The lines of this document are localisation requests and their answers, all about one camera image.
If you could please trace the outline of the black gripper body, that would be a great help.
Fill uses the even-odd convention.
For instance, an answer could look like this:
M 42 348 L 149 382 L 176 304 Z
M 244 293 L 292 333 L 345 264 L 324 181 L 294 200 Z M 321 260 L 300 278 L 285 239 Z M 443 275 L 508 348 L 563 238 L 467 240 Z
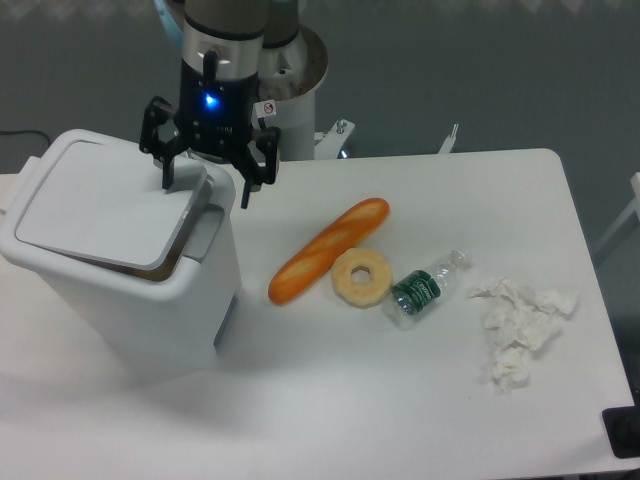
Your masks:
M 251 113 L 258 76 L 213 80 L 181 64 L 180 95 L 174 123 L 189 148 L 231 163 L 248 152 L 253 127 Z

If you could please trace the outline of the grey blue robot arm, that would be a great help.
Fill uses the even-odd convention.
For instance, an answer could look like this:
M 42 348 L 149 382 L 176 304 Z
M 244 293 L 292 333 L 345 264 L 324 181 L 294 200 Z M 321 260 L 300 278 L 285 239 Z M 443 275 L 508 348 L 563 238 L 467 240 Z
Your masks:
M 174 182 L 174 158 L 192 150 L 229 162 L 245 180 L 241 205 L 273 184 L 281 130 L 259 117 L 268 52 L 299 37 L 295 1 L 185 1 L 177 106 L 160 96 L 147 105 L 139 148 Z

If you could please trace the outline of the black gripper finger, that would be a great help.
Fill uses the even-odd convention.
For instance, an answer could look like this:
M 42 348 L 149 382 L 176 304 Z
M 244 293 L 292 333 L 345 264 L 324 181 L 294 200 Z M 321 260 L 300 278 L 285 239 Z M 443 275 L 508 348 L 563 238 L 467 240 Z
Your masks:
M 273 185 L 276 182 L 280 165 L 280 140 L 281 129 L 278 127 L 252 131 L 250 143 L 255 145 L 263 162 L 256 159 L 250 146 L 246 147 L 237 167 L 244 179 L 240 203 L 242 209 L 248 208 L 253 192 L 259 191 L 264 184 Z
M 160 128 L 172 121 L 178 133 L 168 141 L 160 138 Z M 144 110 L 139 150 L 151 154 L 162 169 L 162 188 L 169 190 L 174 182 L 174 158 L 191 147 L 193 125 L 163 97 L 155 96 Z

